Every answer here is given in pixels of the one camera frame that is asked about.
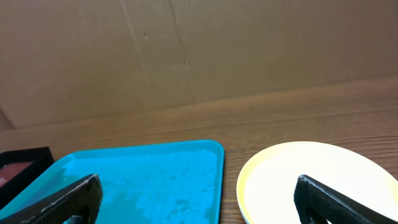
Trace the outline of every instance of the blue tray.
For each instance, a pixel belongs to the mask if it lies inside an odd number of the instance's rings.
[[[79,151],[48,168],[0,218],[97,173],[98,224],[218,223],[223,163],[223,147],[210,140]]]

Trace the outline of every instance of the wooden table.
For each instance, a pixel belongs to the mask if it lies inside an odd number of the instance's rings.
[[[190,139],[214,139],[225,148],[221,223],[243,222],[235,193],[239,171],[255,153],[274,144],[335,144],[398,177],[398,77],[3,131],[0,151],[50,146],[59,159],[82,149]]]

